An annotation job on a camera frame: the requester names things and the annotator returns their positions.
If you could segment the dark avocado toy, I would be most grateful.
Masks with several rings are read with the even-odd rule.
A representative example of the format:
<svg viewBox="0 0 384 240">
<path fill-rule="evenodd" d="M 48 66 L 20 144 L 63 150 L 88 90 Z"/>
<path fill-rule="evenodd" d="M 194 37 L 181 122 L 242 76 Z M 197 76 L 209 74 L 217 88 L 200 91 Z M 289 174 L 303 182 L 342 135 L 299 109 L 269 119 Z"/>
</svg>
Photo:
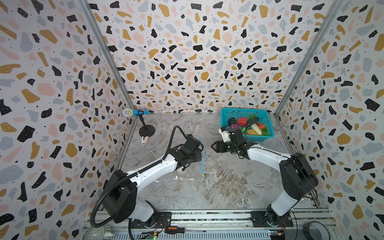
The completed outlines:
<svg viewBox="0 0 384 240">
<path fill-rule="evenodd" d="M 235 118 L 229 118 L 229 120 L 228 120 L 228 125 L 230 126 L 230 125 L 233 125 L 233 124 L 236 124 L 237 123 L 237 120 L 235 119 Z"/>
</svg>

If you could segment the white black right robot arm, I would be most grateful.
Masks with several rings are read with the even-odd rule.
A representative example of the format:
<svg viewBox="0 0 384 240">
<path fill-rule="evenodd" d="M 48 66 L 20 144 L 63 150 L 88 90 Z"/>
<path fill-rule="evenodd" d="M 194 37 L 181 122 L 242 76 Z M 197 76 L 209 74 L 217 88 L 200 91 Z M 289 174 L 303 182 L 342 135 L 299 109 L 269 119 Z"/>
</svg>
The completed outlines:
<svg viewBox="0 0 384 240">
<path fill-rule="evenodd" d="M 277 227 L 289 215 L 291 209 L 319 184 L 307 159 L 300 153 L 283 154 L 249 142 L 241 130 L 229 131 L 229 136 L 211 145 L 216 153 L 236 154 L 240 159 L 257 161 L 280 172 L 283 190 L 276 200 L 268 205 L 263 217 L 255 222 Z"/>
</svg>

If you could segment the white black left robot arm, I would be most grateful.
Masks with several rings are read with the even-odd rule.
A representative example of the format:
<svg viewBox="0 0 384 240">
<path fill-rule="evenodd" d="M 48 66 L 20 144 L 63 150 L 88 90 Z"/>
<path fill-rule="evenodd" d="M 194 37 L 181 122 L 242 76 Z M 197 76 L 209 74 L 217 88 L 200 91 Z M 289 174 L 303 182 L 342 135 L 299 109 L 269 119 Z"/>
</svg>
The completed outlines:
<svg viewBox="0 0 384 240">
<path fill-rule="evenodd" d="M 185 143 L 166 150 L 158 160 L 133 171 L 115 172 L 100 198 L 101 205 L 110 215 L 108 221 L 121 223 L 133 219 L 153 225 L 157 210 L 150 203 L 139 203 L 139 193 L 162 176 L 177 170 L 184 171 L 192 163 L 200 162 L 203 150 L 201 141 L 187 135 Z"/>
</svg>

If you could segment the clear zip top bag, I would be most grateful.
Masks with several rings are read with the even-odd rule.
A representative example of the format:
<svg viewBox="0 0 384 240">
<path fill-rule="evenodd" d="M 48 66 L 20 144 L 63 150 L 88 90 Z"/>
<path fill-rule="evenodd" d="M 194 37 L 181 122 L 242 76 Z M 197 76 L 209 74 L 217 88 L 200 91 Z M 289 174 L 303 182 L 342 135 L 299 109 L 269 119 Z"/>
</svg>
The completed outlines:
<svg viewBox="0 0 384 240">
<path fill-rule="evenodd" d="M 161 209 L 249 209 L 255 192 L 246 171 L 245 160 L 206 146 L 202 162 L 151 183 L 142 197 Z"/>
</svg>

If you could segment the dark eggplant toy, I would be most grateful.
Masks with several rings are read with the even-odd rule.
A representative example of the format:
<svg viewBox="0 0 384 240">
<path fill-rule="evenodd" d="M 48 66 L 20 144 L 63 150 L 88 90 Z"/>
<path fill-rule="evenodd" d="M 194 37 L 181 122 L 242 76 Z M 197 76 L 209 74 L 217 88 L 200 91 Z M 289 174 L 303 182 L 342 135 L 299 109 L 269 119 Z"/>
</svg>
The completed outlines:
<svg viewBox="0 0 384 240">
<path fill-rule="evenodd" d="M 247 128 L 249 128 L 252 124 L 256 124 L 258 121 L 259 121 L 258 117 L 254 117 L 254 118 L 248 120 L 247 125 L 245 127 L 243 127 L 243 131 L 246 130 Z"/>
</svg>

